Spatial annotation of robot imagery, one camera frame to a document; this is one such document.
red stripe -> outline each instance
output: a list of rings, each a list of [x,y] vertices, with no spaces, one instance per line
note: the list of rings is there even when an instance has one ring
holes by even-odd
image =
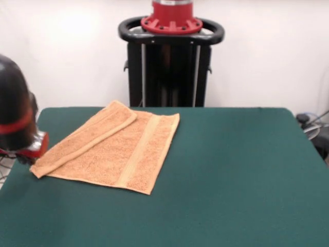
[[[26,127],[32,120],[32,109],[30,108],[26,114],[16,122],[7,125],[0,125],[0,135],[11,134]]]

white wall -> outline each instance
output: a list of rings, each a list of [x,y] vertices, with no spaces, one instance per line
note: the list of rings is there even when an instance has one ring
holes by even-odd
[[[0,53],[25,73],[40,108],[128,104],[126,18],[151,0],[2,0]],[[206,106],[329,108],[329,1],[195,0],[226,29],[213,48]]]

black metal frame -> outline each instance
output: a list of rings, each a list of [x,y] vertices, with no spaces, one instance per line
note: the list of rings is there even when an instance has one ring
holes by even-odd
[[[224,39],[223,27],[201,19],[203,28],[213,33],[167,35],[134,29],[141,27],[142,18],[125,20],[118,28],[128,42],[124,70],[129,69],[130,106],[203,107],[211,71],[210,46]]]

black handle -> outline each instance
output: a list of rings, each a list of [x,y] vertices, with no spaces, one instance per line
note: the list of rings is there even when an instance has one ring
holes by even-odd
[[[202,32],[184,35],[167,35],[150,33],[143,29],[131,31],[132,28],[141,26],[141,17],[127,19],[119,25],[119,36],[125,41],[139,44],[195,44],[195,45],[214,45],[220,43],[225,36],[224,28],[213,21],[202,20],[204,29],[212,31],[212,34]]]

red robot part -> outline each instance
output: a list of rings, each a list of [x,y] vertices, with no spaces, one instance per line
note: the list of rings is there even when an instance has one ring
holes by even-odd
[[[32,165],[37,158],[40,158],[47,152],[49,145],[49,135],[47,132],[37,131],[33,143],[26,149],[17,151],[6,151],[0,149],[0,155],[17,157],[23,163]]]
[[[25,128],[32,121],[32,109],[29,108],[26,114],[16,122],[0,125],[0,135],[11,134]]]
[[[142,27],[152,33],[191,34],[199,32],[203,23],[193,17],[192,0],[153,0],[154,12],[141,20]]]

